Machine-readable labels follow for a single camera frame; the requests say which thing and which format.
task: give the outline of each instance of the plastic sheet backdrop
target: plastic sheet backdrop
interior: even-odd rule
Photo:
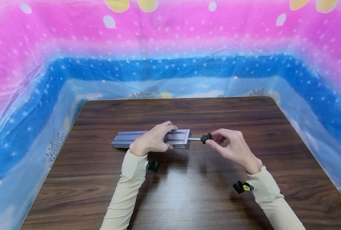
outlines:
[[[88,100],[270,96],[341,192],[341,0],[0,1],[0,229]]]

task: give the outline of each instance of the black plastic knob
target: black plastic knob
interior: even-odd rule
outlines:
[[[202,141],[203,144],[205,144],[206,140],[211,140],[211,133],[208,133],[207,135],[203,135],[201,137],[201,141]]]
[[[153,162],[149,162],[147,165],[146,165],[146,170],[147,171],[153,171],[153,172],[158,172],[158,169],[160,167],[160,163],[157,162],[157,161],[153,161]]]

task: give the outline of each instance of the arm sleeve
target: arm sleeve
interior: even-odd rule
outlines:
[[[285,201],[277,183],[265,166],[262,167],[260,172],[248,175],[246,182],[254,187],[252,193],[255,196],[255,201],[263,209],[275,230],[305,229]]]
[[[124,156],[122,174],[110,201],[100,230],[126,230],[139,188],[145,181],[147,155],[137,157],[130,150]]]

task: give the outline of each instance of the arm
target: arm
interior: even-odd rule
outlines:
[[[124,156],[122,174],[110,201],[100,230],[126,230],[135,207],[139,188],[145,181],[147,153],[165,152],[173,146],[164,143],[164,136],[177,127],[170,121],[155,126],[137,138]]]
[[[254,187],[252,191],[256,202],[263,209],[275,230],[305,229],[284,196],[272,175],[266,170],[260,159],[251,152],[240,131],[220,129],[211,133],[212,140],[206,143],[217,150],[224,158],[242,165],[248,172],[247,183]],[[229,140],[227,147],[219,144]]]
[[[145,181],[147,155],[138,157],[127,151],[122,164],[122,174],[110,201],[100,230],[127,229],[139,188]]]
[[[305,229],[285,201],[277,183],[265,166],[260,169],[260,172],[248,175],[246,182],[254,187],[252,193],[255,196],[255,201],[263,209],[275,230]]]

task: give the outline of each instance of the black clamp part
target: black clamp part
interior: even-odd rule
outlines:
[[[211,140],[211,133],[208,133],[207,135],[203,135],[201,137],[201,141],[202,141],[203,144],[205,144],[206,140]]]
[[[254,190],[254,187],[251,184],[249,184],[247,182],[242,183],[241,181],[236,182],[233,185],[233,187],[237,191],[238,194],[241,194],[244,191],[253,191]]]
[[[147,165],[146,165],[146,170],[147,171],[153,171],[153,172],[158,172],[158,169],[160,167],[160,163],[157,162],[157,161],[153,161],[153,162],[149,162]]]

